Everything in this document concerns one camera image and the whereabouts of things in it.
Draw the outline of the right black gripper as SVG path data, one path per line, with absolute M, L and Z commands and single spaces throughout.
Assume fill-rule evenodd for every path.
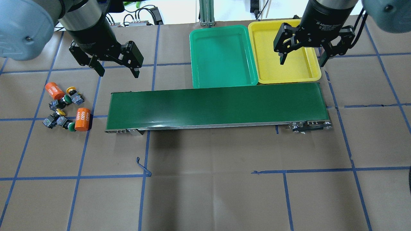
M 319 57 L 320 67 L 332 56 L 345 54 L 355 38 L 354 28 L 344 26 L 354 6 L 354 0 L 308 1 L 299 25 L 283 22 L 276 34 L 273 46 L 280 65 L 284 65 L 290 52 L 302 47 L 324 48 Z

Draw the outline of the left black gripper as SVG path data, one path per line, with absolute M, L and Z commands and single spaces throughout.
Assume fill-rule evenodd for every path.
M 120 44 L 103 13 L 66 13 L 66 31 L 73 38 L 69 47 L 77 63 L 105 74 L 100 61 L 115 62 L 138 78 L 144 57 L 133 41 Z

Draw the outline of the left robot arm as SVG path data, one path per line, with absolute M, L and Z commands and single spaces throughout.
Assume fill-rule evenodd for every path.
M 120 44 L 106 19 L 107 13 L 122 11 L 120 0 L 2 0 L 1 57 L 38 57 L 60 23 L 73 38 L 69 51 L 79 65 L 104 76 L 101 62 L 115 62 L 138 78 L 143 55 L 133 41 Z

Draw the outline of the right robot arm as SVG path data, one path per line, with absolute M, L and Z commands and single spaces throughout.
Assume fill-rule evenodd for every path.
M 409 0 L 363 0 L 363 8 L 354 26 L 345 22 L 357 4 L 356 0 L 310 0 L 298 26 L 282 23 L 273 41 L 280 64 L 287 55 L 302 47 L 323 48 L 319 64 L 353 48 L 370 16 L 377 26 L 388 33 L 410 32 Z

